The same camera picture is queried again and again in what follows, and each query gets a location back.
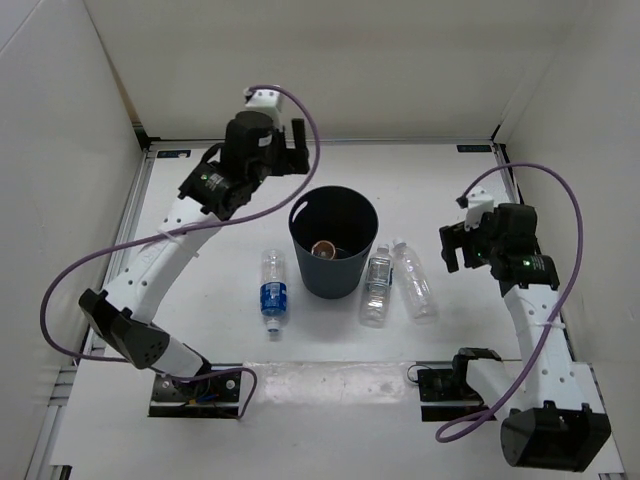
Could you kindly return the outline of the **clear unlabelled plastic bottle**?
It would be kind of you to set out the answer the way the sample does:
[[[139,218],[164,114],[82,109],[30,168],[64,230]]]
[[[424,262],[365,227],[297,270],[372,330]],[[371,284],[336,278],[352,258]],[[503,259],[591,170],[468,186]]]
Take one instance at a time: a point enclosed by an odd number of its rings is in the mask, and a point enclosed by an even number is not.
[[[416,251],[404,240],[393,240],[395,271],[410,318],[418,325],[436,321],[438,310],[423,265]]]

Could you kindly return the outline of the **clear bottle white green label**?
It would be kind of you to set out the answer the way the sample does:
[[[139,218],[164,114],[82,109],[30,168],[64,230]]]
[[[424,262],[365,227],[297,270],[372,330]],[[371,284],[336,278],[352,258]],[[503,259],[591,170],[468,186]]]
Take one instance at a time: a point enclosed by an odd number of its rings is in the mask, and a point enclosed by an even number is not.
[[[359,309],[360,322],[367,327],[384,325],[390,305],[393,266],[389,245],[380,244],[367,263]]]

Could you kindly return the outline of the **clear bottle blue label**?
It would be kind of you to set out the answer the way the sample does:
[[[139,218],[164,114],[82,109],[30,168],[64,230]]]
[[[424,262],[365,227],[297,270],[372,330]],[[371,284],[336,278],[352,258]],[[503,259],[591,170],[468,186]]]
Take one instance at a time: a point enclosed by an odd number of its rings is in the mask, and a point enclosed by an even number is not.
[[[266,331],[270,337],[278,338],[288,307],[286,258],[280,250],[269,249],[262,253],[259,306]]]

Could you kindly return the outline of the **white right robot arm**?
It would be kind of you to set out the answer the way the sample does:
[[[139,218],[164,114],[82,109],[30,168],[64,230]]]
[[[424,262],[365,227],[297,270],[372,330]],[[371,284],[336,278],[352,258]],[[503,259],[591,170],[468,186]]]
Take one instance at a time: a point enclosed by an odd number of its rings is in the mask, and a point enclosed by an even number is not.
[[[576,379],[558,309],[551,257],[537,253],[537,215],[526,205],[462,203],[464,221],[440,230],[450,272],[487,265],[512,317],[524,366],[516,382],[499,356],[467,349],[456,356],[449,387],[460,399],[479,394],[500,420],[500,444],[512,467],[585,471],[611,435],[609,418],[588,404]]]

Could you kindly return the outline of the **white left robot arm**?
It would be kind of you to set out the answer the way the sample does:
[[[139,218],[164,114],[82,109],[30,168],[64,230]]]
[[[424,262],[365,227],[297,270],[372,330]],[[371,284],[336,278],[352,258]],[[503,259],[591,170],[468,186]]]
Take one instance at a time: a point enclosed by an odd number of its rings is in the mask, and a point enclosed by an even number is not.
[[[225,226],[240,223],[236,211],[272,176],[310,178],[305,122],[291,122],[294,144],[275,113],[244,110],[226,127],[180,185],[158,235],[144,242],[125,270],[100,291],[86,290],[79,306],[97,335],[122,362],[176,379],[191,400],[210,388],[210,362],[153,320],[174,282],[200,248]]]

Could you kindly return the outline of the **dark grey plastic bin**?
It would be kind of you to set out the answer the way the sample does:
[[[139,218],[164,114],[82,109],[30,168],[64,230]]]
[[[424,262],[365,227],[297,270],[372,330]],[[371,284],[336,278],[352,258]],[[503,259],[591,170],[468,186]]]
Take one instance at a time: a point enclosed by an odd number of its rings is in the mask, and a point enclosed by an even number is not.
[[[365,196],[343,186],[313,189],[294,203],[288,227],[307,290],[333,300],[357,288],[379,228],[377,212]],[[336,259],[311,254],[319,240],[336,246]]]

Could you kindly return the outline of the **brown cup inside bin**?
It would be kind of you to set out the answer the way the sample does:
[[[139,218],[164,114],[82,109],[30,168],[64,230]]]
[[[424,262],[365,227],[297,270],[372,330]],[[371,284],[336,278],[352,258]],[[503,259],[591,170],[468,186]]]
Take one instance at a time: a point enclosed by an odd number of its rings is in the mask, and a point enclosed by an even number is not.
[[[321,259],[334,260],[337,258],[337,248],[331,241],[319,240],[312,246],[311,254]]]

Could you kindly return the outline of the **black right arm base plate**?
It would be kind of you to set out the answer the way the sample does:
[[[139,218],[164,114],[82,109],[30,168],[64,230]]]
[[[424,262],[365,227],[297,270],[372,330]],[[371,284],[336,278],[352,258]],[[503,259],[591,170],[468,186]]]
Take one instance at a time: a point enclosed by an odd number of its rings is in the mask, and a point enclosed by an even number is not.
[[[406,379],[418,389],[424,423],[449,422],[488,409],[477,392],[455,381],[450,366],[413,363],[406,371]]]

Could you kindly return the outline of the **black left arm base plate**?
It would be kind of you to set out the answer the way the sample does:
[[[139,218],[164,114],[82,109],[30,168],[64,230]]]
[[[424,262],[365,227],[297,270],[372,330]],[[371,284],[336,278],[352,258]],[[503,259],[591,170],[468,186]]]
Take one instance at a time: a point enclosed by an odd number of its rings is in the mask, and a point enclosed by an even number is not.
[[[156,375],[148,413],[150,418],[235,419],[239,416],[242,373],[232,368],[199,382],[177,382]]]

